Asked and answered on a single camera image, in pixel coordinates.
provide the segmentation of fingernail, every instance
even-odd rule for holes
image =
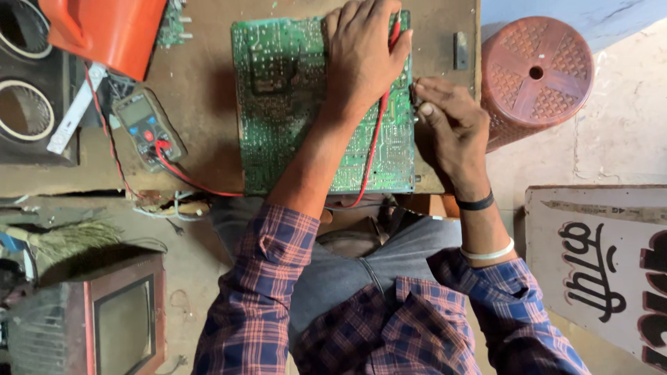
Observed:
[[[429,103],[424,103],[421,108],[419,108],[419,112],[421,112],[424,116],[429,116],[431,113],[433,113],[433,106],[431,106]]]

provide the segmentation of plaid shirt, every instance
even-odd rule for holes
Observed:
[[[293,286],[319,222],[264,205],[220,277],[195,356],[195,374],[284,374]],[[453,251],[429,259],[440,284],[399,276],[398,309],[374,284],[315,319],[295,343],[302,374],[479,374],[468,295],[499,374],[589,374],[551,325],[522,260],[471,269]]]

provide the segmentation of old television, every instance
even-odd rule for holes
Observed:
[[[13,375],[154,374],[165,360],[161,254],[39,290],[10,311]]]

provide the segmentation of hand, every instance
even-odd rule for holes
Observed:
[[[398,0],[348,1],[326,16],[329,38],[326,105],[357,122],[391,86],[410,54],[412,30],[389,52],[389,21]]]
[[[462,86],[438,77],[419,78],[415,93],[426,102],[418,111],[420,121],[435,131],[438,165],[447,173],[463,202],[486,198],[486,144],[489,115]]]

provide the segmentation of wooden table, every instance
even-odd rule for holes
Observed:
[[[234,21],[323,15],[344,0],[191,0],[184,15],[193,22],[194,38],[184,45],[155,51],[146,85],[152,88],[189,155],[188,172],[211,188],[241,192],[230,27]],[[403,0],[412,13],[414,76],[443,76],[480,96],[480,0]],[[454,70],[454,33],[468,34],[471,64]],[[113,132],[127,181],[134,190],[188,190],[166,173],[144,171],[123,129]],[[80,165],[75,168],[2,166],[0,197],[62,194],[123,187],[109,154],[109,141],[99,128],[79,134]],[[417,152],[416,193],[441,193],[434,170]]]

